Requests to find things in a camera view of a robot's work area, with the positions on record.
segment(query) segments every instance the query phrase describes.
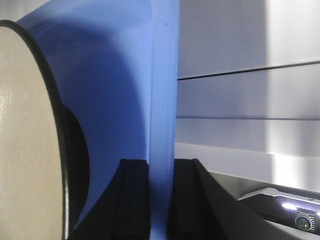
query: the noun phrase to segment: black line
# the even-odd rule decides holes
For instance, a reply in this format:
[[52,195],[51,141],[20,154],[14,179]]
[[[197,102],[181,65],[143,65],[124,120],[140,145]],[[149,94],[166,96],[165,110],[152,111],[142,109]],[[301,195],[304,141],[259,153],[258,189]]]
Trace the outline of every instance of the black line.
[[281,121],[320,121],[320,118],[288,118],[288,117],[243,117],[243,116],[230,116],[230,117],[210,117],[210,116],[177,116],[177,119],[211,119],[211,120],[281,120]]
[[245,69],[245,70],[239,70],[239,71],[221,72],[221,73],[214,73],[214,74],[201,75],[201,76],[182,77],[182,78],[178,78],[178,81],[191,80],[191,79],[202,79],[202,78],[217,77],[217,76],[224,76],[224,75],[259,72],[259,71],[272,70],[272,69],[284,69],[284,68],[315,65],[315,64],[320,64],[320,60],[318,60],[318,61],[309,61],[309,62],[299,62],[299,63],[293,63],[293,64],[287,64],[287,65],[279,65],[279,66],[269,66],[269,67]]

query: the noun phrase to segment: circular edge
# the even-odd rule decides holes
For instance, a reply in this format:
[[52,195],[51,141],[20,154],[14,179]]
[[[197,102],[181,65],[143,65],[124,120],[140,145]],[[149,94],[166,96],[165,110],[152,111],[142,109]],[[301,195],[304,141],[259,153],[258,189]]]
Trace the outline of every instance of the circular edge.
[[310,231],[310,229],[312,228],[312,222],[311,222],[311,220],[308,218],[308,217],[306,217],[305,215],[298,215],[296,218],[295,218],[295,225],[297,225],[298,226],[298,224],[297,224],[297,219],[298,218],[305,218],[305,219],[307,219],[308,221],[309,221],[309,223],[310,223],[310,227],[309,227],[309,229],[308,230],[302,230],[302,229],[300,229],[299,227],[297,227],[299,230],[301,230],[301,231],[304,231],[304,232],[307,232],[307,231]]
[[41,72],[43,81],[48,92],[50,99],[53,117],[55,121],[57,138],[59,144],[59,152],[61,159],[61,175],[62,175],[62,194],[63,194],[63,213],[62,213],[62,236],[61,239],[67,239],[69,236],[69,170],[67,159],[70,156],[70,152],[67,148],[67,129],[64,119],[63,104],[59,95],[59,91],[53,76],[53,73],[49,67],[45,55],[38,46],[34,38],[18,23],[11,20],[0,20],[0,27],[5,27],[16,32],[21,39],[25,42],[31,54],[33,55],[36,64]]

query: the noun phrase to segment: beige disc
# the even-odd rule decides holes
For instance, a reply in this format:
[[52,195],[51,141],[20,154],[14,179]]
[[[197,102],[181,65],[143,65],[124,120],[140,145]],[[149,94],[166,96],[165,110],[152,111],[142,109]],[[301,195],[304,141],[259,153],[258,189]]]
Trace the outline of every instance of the beige disc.
[[29,47],[0,26],[0,240],[61,240],[60,145],[46,84]]

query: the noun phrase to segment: camera lens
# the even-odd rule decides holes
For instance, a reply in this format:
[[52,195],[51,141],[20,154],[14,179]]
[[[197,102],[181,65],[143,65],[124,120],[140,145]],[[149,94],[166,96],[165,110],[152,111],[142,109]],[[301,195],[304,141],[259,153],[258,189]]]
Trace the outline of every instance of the camera lens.
[[311,221],[305,216],[298,216],[295,219],[295,223],[298,229],[302,231],[309,231],[311,229]]

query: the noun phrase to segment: electronic device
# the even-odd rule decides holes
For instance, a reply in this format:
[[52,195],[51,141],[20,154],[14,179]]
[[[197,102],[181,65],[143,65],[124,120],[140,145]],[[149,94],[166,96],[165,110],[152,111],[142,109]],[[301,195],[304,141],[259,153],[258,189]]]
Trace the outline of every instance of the electronic device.
[[262,218],[320,235],[320,200],[267,187],[238,199]]

